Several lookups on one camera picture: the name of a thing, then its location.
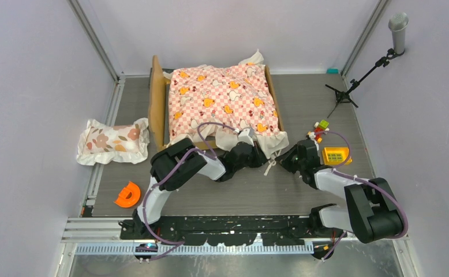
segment silver microphone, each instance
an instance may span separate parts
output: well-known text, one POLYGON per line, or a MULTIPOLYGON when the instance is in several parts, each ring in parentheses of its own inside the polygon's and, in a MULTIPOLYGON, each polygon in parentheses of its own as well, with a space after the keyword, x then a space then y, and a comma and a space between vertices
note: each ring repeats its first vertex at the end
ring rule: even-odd
POLYGON ((405 29, 408 26, 408 16, 406 13, 397 13, 388 24, 393 35, 393 49, 396 54, 405 52, 405 29))

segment black tripod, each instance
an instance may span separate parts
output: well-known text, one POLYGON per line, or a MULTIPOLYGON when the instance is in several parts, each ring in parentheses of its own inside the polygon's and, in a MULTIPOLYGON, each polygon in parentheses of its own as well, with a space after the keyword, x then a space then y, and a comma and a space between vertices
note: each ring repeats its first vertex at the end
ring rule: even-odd
POLYGON ((367 77, 369 76, 369 74, 371 74, 376 68, 381 67, 381 65, 385 68, 387 65, 390 64, 390 60, 403 55, 405 52, 401 53, 401 54, 396 54, 395 51, 393 49, 389 49, 388 50, 388 54, 386 54, 386 56, 380 58, 377 62, 376 65, 371 68, 369 70, 368 73, 366 73, 366 75, 364 75, 360 80, 356 81, 355 79, 352 79, 350 81, 350 83, 352 84, 352 86, 349 88, 348 91, 339 91, 338 89, 335 89, 329 85, 325 85, 327 88, 333 90, 335 92, 335 107, 333 108, 333 110, 329 113, 329 115, 327 116, 327 118, 330 117, 330 115, 335 111, 335 109, 338 107, 339 104, 341 103, 352 103, 356 108, 359 108, 359 106, 352 101, 352 99, 350 98, 350 93, 352 91, 354 91, 354 89, 356 89, 361 82, 367 77))

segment white string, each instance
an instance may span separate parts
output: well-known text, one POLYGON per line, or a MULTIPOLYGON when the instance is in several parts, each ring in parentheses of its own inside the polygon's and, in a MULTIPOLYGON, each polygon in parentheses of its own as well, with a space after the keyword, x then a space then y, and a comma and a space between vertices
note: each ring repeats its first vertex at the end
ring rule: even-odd
POLYGON ((275 166, 277 164, 277 162, 275 161, 275 158, 277 158, 280 155, 281 151, 282 150, 279 150, 279 151, 276 151, 271 154, 271 158, 269 160, 269 165, 267 166, 267 169, 264 172, 264 176, 267 176, 267 174, 269 174, 269 170, 272 168, 272 166, 275 166))

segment pillow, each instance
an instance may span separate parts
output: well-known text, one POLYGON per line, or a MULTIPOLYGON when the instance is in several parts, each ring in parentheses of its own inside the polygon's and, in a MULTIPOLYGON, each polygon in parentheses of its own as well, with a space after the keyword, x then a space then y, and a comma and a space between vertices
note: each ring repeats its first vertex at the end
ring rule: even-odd
POLYGON ((109 127, 90 119, 78 141, 77 162, 85 166, 95 163, 140 163, 148 157, 148 119, 140 118, 133 125, 109 127))

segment yellow toy block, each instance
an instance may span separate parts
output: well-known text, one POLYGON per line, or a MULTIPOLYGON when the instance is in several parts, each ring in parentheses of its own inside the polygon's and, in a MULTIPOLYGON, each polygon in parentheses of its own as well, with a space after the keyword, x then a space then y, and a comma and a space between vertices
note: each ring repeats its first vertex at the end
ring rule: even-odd
MULTIPOLYGON (((325 147, 323 148, 323 163, 328 166, 336 166, 342 163, 349 154, 348 147, 325 147)), ((352 157, 344 164, 352 162, 352 157)))

